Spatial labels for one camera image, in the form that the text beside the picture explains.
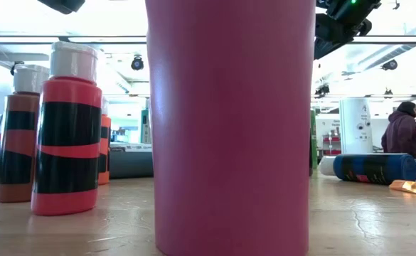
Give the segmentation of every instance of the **black tape stripe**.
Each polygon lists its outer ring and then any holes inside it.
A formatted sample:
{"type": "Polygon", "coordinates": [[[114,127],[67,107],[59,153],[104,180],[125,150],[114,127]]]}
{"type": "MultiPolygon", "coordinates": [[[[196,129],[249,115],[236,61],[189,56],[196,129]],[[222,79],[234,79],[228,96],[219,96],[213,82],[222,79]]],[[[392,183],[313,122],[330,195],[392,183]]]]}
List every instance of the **black tape stripe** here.
{"type": "Polygon", "coordinates": [[[97,188],[97,158],[76,159],[37,151],[36,193],[72,193],[97,188]]]}
{"type": "Polygon", "coordinates": [[[0,151],[0,184],[31,182],[32,157],[12,151],[0,151]]]}
{"type": "Polygon", "coordinates": [[[28,111],[7,111],[4,129],[34,130],[36,128],[36,113],[28,111]]]}
{"type": "Polygon", "coordinates": [[[100,154],[98,169],[100,173],[107,172],[107,155],[100,154]]]}
{"type": "Polygon", "coordinates": [[[366,156],[363,160],[364,173],[371,183],[390,185],[386,180],[385,172],[389,155],[366,156]]]}
{"type": "Polygon", "coordinates": [[[41,105],[38,143],[44,146],[82,146],[100,141],[99,107],[71,102],[41,105]]]}
{"type": "Polygon", "coordinates": [[[353,160],[352,156],[342,156],[341,170],[345,176],[345,181],[359,181],[353,171],[353,160]]]}
{"type": "Polygon", "coordinates": [[[109,131],[108,127],[102,127],[102,130],[100,131],[100,138],[109,139],[110,133],[108,131],[109,131]]]}

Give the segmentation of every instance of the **white cylinder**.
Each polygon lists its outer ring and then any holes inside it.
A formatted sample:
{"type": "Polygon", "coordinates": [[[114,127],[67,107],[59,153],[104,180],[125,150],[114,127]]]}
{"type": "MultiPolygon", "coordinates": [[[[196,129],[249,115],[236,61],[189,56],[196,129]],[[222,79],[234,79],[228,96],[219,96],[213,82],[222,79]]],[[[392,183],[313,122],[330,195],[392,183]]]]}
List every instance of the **white cylinder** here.
{"type": "Polygon", "coordinates": [[[336,175],[336,173],[334,172],[334,159],[336,159],[335,156],[323,156],[319,166],[317,167],[321,174],[326,176],[336,175]]]}
{"type": "Polygon", "coordinates": [[[366,98],[340,101],[342,154],[372,153],[370,109],[366,98]]]}
{"type": "Polygon", "coordinates": [[[105,98],[105,96],[102,96],[102,114],[108,115],[108,100],[105,98]]]}
{"type": "Polygon", "coordinates": [[[98,57],[94,48],[56,42],[51,49],[51,77],[72,77],[96,82],[98,57]]]}
{"type": "Polygon", "coordinates": [[[14,92],[41,93],[42,83],[48,80],[49,69],[39,65],[16,65],[14,92]]]}

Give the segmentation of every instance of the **wooden table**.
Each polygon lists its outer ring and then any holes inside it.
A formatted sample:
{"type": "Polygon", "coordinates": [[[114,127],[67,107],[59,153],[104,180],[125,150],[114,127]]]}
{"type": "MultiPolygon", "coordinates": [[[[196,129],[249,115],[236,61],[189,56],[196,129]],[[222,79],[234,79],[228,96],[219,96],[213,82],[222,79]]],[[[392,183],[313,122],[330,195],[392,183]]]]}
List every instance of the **wooden table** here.
{"type": "MultiPolygon", "coordinates": [[[[311,178],[310,206],[308,255],[416,255],[416,195],[320,175],[311,178]]],[[[161,255],[153,181],[113,180],[99,187],[95,209],[75,215],[0,204],[0,255],[161,255]]]]}

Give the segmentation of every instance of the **bottle cap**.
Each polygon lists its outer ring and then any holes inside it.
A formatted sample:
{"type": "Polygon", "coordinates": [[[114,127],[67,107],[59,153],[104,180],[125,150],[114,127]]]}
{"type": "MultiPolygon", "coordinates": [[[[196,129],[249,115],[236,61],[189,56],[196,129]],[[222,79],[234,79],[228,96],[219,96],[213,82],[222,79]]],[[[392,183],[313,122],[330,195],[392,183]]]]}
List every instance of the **bottle cap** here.
{"type": "Polygon", "coordinates": [[[335,156],[323,156],[318,165],[318,170],[326,176],[335,176],[336,173],[334,172],[334,160],[336,159],[335,156]]]}
{"type": "Polygon", "coordinates": [[[97,51],[76,43],[56,42],[51,46],[50,77],[97,79],[97,51]]]}
{"type": "Polygon", "coordinates": [[[108,114],[108,100],[102,96],[102,114],[108,114]]]}
{"type": "Polygon", "coordinates": [[[14,92],[41,93],[42,83],[48,80],[49,69],[39,65],[15,66],[14,92]]]}

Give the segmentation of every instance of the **pink bottle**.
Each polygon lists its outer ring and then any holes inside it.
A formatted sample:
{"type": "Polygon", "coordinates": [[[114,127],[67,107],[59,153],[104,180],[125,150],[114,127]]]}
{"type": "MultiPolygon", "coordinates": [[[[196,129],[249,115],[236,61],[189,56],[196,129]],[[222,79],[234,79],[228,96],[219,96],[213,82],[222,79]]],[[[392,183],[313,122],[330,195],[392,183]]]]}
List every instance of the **pink bottle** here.
{"type": "Polygon", "coordinates": [[[156,244],[308,250],[314,0],[146,0],[156,244]]]}
{"type": "Polygon", "coordinates": [[[95,83],[96,50],[53,44],[44,82],[31,199],[37,215],[79,213],[95,206],[102,91],[95,83]]]}

